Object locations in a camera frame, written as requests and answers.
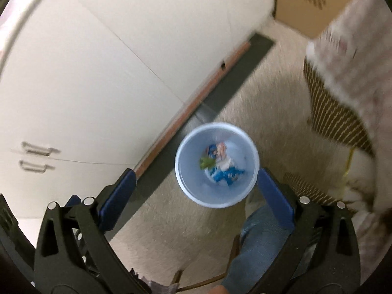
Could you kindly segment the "blue jeans leg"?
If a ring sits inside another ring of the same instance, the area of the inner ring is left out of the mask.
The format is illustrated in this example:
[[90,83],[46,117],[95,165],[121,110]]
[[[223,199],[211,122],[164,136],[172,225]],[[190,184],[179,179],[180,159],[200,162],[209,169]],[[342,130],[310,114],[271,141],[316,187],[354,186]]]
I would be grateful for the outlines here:
[[292,233],[280,226],[257,188],[246,198],[245,214],[240,252],[222,281],[229,293],[248,293],[272,265]]

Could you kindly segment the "trash pile inside bin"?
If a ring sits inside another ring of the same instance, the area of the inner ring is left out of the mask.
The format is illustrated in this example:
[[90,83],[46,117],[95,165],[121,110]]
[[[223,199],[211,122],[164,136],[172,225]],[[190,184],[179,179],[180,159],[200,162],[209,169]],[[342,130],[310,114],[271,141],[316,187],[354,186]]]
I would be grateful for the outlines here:
[[214,183],[231,186],[245,174],[227,154],[225,142],[209,145],[199,159],[199,167]]

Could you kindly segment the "white low cabinet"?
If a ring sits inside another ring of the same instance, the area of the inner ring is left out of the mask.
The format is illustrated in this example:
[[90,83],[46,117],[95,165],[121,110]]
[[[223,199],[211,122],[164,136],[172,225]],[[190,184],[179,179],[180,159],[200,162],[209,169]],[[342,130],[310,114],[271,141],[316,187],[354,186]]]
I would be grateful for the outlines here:
[[36,242],[50,201],[144,170],[274,0],[1,0],[1,193]]

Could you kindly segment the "striped brown table skirt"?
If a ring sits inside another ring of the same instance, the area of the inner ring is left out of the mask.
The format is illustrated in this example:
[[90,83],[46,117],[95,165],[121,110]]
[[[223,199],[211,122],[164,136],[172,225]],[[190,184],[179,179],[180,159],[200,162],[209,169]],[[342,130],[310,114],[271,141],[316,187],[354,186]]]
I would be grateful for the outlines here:
[[349,148],[340,193],[325,193],[297,174],[284,178],[297,195],[308,195],[320,204],[342,201],[352,213],[369,211],[375,195],[375,153],[368,133],[352,109],[340,104],[324,86],[324,81],[309,60],[303,72],[310,94],[310,126],[318,135]]

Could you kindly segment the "pink checkered tablecloth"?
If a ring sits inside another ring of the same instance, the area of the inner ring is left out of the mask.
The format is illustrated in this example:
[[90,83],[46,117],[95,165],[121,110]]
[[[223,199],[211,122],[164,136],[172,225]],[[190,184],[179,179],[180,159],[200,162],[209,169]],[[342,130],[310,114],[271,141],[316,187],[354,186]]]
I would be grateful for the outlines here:
[[352,213],[365,281],[391,245],[391,10],[385,0],[351,0],[309,42],[305,60],[358,116],[375,153],[373,206]]

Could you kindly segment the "light blue trash bin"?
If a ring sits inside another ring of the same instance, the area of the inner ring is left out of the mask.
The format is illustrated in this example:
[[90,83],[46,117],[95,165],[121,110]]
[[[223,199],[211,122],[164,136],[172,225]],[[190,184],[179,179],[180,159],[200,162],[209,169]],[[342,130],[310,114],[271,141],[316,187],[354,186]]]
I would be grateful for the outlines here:
[[175,176],[181,190],[198,205],[227,208],[250,193],[260,167],[253,140],[222,122],[191,131],[178,147]]

